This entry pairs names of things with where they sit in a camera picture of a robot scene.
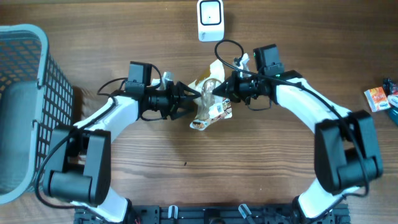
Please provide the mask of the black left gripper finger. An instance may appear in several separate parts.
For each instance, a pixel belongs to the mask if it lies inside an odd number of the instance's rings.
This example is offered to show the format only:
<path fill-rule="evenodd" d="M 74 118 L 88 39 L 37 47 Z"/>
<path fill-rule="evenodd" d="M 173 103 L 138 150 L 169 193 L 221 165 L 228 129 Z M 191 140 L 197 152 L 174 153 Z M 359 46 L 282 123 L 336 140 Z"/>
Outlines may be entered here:
<path fill-rule="evenodd" d="M 182 82 L 177 83 L 178 97 L 180 100 L 194 100 L 201 97 L 201 93 L 190 88 Z"/>
<path fill-rule="evenodd" d="M 179 102 L 172 106 L 170 109 L 170 119 L 176 120 L 189 113 L 194 112 L 195 104 L 193 101 Z"/>

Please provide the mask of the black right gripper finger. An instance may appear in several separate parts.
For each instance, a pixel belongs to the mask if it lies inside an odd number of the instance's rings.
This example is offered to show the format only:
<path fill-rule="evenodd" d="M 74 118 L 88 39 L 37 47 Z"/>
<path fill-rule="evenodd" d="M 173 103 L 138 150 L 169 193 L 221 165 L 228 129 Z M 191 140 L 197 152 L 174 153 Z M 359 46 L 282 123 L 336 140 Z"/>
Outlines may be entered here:
<path fill-rule="evenodd" d="M 216 87 L 213 91 L 212 94 L 215 96 L 221 96 L 223 98 L 228 98 L 230 100 L 235 100 L 235 92 L 234 92 L 234 86 L 230 86 L 228 83 L 222 83 L 218 87 Z"/>
<path fill-rule="evenodd" d="M 237 90 L 239 88 L 239 72 L 234 71 L 217 89 L 218 90 Z"/>

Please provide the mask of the beige plastic pouch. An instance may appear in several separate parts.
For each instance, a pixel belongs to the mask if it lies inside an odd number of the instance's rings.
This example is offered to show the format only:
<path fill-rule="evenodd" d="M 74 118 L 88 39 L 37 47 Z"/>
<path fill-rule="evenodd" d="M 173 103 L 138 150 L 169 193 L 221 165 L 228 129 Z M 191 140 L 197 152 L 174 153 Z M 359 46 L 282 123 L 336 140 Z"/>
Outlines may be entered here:
<path fill-rule="evenodd" d="M 212 94 L 224 81 L 223 64 L 215 60 L 202 75 L 188 85 L 201 94 L 201 97 L 194 99 L 198 109 L 195 119 L 190 123 L 192 129 L 203 131 L 219 120 L 232 118 L 230 99 Z"/>

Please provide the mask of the orange tissue pack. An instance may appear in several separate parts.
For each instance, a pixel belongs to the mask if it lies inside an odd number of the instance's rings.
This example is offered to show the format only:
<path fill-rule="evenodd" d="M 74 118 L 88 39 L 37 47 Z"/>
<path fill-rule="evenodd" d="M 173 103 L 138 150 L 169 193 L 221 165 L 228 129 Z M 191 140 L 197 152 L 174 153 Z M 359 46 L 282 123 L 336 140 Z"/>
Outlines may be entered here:
<path fill-rule="evenodd" d="M 366 90 L 364 95 L 372 112 L 388 110 L 391 108 L 387 96 L 381 86 Z"/>

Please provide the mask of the red tissue pack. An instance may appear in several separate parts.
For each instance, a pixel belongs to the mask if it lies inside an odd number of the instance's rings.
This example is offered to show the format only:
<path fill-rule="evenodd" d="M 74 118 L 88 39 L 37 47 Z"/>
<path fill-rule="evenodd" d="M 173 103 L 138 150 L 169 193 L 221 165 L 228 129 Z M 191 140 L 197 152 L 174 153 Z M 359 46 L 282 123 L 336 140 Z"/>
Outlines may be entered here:
<path fill-rule="evenodd" d="M 387 100 L 392 106 L 396 108 L 398 107 L 398 95 L 395 94 L 388 95 Z"/>

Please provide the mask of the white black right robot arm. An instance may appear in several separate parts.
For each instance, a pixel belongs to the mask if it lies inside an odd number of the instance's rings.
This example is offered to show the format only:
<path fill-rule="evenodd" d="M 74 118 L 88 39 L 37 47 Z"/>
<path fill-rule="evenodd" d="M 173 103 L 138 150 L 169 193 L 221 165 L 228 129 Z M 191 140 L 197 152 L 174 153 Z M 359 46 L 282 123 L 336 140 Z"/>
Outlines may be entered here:
<path fill-rule="evenodd" d="M 291 111 L 314 133 L 316 178 L 295 197 L 290 216 L 293 223 L 318 221 L 346 197 L 367 196 L 370 181 L 383 174 L 372 116 L 365 110 L 352 112 L 333 103 L 295 70 L 245 78 L 234 71 L 213 94 L 245 104 L 258 96 L 267 96 Z"/>

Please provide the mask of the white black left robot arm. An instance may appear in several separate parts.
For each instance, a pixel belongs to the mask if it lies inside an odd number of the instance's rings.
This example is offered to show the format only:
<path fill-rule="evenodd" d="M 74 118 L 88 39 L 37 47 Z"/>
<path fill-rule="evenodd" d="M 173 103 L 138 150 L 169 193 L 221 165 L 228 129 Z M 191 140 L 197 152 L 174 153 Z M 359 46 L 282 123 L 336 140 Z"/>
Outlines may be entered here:
<path fill-rule="evenodd" d="M 125 81 L 95 114 L 73 126 L 57 126 L 39 169 L 43 193 L 73 209 L 74 223 L 142 223 L 142 213 L 111 188 L 111 144 L 147 110 L 177 119 L 190 112 L 201 93 L 167 81 L 164 85 Z"/>

